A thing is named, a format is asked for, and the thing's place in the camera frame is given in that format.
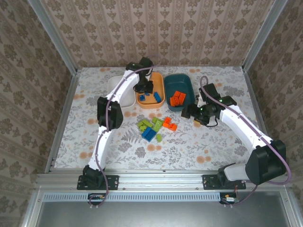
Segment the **white plastic container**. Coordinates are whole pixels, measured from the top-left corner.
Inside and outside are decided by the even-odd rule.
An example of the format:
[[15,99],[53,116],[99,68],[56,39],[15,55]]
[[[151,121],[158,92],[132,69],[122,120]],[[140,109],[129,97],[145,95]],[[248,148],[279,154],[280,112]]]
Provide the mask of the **white plastic container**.
[[[107,91],[110,93],[117,84],[120,82],[123,76],[114,76],[110,78],[107,82]],[[120,98],[120,106],[121,108],[131,107],[135,104],[135,92],[132,89],[129,89],[127,93],[124,93],[124,96]]]

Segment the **grey metal sheet panel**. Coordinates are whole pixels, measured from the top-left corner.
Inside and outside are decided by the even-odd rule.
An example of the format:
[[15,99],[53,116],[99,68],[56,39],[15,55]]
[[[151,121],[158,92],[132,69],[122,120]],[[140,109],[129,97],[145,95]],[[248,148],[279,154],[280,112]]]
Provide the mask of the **grey metal sheet panel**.
[[290,227],[281,196],[255,192],[241,205],[218,202],[46,202],[36,227]]

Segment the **teal plastic container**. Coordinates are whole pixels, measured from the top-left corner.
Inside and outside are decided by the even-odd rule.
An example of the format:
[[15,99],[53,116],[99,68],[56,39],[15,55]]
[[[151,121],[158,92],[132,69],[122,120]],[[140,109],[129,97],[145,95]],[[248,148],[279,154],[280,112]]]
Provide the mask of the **teal plastic container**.
[[[167,75],[164,78],[164,88],[168,108],[173,112],[180,112],[186,105],[194,104],[196,102],[191,79],[186,74]],[[175,94],[176,91],[185,93],[186,97],[183,105],[173,107],[170,104],[170,98]]]

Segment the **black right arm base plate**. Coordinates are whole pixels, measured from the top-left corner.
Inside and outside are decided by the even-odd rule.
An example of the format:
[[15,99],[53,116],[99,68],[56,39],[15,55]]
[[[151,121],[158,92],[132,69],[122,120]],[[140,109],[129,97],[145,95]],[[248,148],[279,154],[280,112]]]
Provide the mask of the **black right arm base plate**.
[[226,177],[220,175],[203,175],[204,190],[244,190],[246,183],[241,180],[229,181]]

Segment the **aluminium frame post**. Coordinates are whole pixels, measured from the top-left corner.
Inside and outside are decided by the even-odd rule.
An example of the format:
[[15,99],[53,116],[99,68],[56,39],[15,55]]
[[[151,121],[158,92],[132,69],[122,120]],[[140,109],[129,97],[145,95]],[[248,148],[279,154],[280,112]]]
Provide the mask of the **aluminium frame post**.
[[247,56],[242,64],[242,69],[244,72],[248,72],[249,68],[252,66],[255,58],[260,52],[261,47],[265,43],[269,36],[269,33],[273,29],[278,17],[286,6],[288,0],[275,0],[271,9],[269,10]]
[[60,54],[69,72],[72,76],[76,75],[78,67],[69,54],[69,51],[64,44],[63,39],[60,37],[59,32],[55,28],[55,25],[46,12],[41,0],[28,0],[28,2],[40,20],[51,41],[53,42],[56,50]]

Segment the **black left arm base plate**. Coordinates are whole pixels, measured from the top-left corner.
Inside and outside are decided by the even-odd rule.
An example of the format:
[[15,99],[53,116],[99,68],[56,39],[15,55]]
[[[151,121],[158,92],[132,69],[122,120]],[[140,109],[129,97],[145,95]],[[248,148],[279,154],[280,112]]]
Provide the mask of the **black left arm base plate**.
[[107,175],[107,184],[103,175],[97,177],[89,177],[81,175],[78,178],[77,190],[117,190],[119,185],[118,175]]

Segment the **floral print tablecloth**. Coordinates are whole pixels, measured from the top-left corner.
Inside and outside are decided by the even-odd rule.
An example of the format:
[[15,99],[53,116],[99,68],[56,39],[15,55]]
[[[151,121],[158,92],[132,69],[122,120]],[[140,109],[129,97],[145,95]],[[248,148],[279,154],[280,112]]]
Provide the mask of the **floral print tablecloth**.
[[[97,99],[110,92],[108,83],[122,76],[124,68],[83,68],[74,91],[71,110],[62,136],[55,168],[83,168],[88,164],[98,137]],[[221,96],[231,96],[253,124],[254,112],[251,90],[240,66],[236,67],[158,67],[162,76],[182,73],[189,76],[194,92],[199,81],[207,76]],[[108,169],[184,169],[217,170],[218,168],[248,160],[250,154],[233,131],[222,122],[202,126],[193,119],[181,117],[167,103],[156,109],[142,109],[131,102],[123,109],[124,121],[115,132],[106,159]],[[170,117],[176,131],[161,128],[162,140],[142,138],[138,122],[157,117]]]

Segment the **aluminium mounting rail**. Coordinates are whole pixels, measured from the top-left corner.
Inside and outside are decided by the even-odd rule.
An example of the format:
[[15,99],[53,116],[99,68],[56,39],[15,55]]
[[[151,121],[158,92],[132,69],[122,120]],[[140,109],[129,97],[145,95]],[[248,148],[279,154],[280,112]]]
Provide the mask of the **aluminium mounting rail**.
[[[214,175],[211,170],[115,170],[107,175],[119,176],[118,192],[201,192],[204,175]],[[55,169],[39,174],[35,189],[50,192],[77,190],[82,169]]]

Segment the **peach orange plastic container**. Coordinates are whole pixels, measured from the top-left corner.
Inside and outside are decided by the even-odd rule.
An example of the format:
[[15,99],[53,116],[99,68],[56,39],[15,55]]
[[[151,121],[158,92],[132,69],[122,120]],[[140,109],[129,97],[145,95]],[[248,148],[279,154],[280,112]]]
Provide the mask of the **peach orange plastic container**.
[[[158,73],[158,72],[153,72],[151,75],[151,79],[153,82],[153,93],[150,94],[149,96],[145,95],[145,100],[141,101],[140,96],[143,94],[138,94],[136,93],[136,101],[138,105],[143,108],[143,109],[157,109],[160,108],[165,101],[165,88],[164,88],[164,81],[163,81],[163,76]],[[157,102],[154,93],[157,92],[158,95],[161,98],[161,102]]]

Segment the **aluminium table side rail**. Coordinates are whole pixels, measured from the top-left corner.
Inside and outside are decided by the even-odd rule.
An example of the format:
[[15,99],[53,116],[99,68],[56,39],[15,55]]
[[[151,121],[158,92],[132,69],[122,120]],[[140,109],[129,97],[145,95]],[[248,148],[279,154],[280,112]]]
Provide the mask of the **aluminium table side rail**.
[[266,127],[265,127],[265,123],[263,121],[261,111],[260,111],[256,96],[255,96],[255,93],[254,93],[254,90],[253,90],[253,86],[251,84],[251,81],[250,81],[250,78],[249,78],[249,75],[248,75],[248,72],[246,70],[243,70],[243,75],[244,75],[244,78],[245,78],[245,81],[246,81],[246,84],[247,84],[247,87],[248,87],[248,92],[250,94],[250,98],[251,98],[252,106],[253,106],[253,109],[254,109],[254,112],[255,112],[258,127],[264,134],[267,135],[267,130],[266,130]]
[[61,117],[58,123],[58,127],[55,133],[55,137],[52,143],[52,147],[49,153],[49,158],[47,161],[47,164],[45,166],[45,171],[44,173],[49,173],[51,171],[51,167],[52,167],[52,163],[53,161],[56,159],[60,145],[61,145],[61,141],[62,141],[62,137],[64,134],[64,130],[66,127],[66,123],[68,120],[68,116],[70,113],[70,109],[71,109],[71,105],[73,102],[73,97],[75,95],[75,91],[77,89],[77,86],[79,84],[79,77],[81,74],[81,70],[82,68],[79,68],[76,70],[75,74],[73,74],[72,78],[71,78],[71,83],[67,92],[67,96],[64,102],[64,106],[62,109],[62,113],[61,113]]

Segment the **small black electronics board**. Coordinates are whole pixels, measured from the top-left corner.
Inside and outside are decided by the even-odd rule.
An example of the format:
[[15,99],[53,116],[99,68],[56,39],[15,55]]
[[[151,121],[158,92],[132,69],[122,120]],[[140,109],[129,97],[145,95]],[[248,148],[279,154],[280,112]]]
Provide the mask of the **small black electronics board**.
[[99,206],[106,196],[105,193],[90,193],[88,194],[88,203],[92,206]]
[[237,193],[220,193],[220,203],[223,205],[228,205],[228,204],[235,204],[238,203],[240,200],[237,196]]

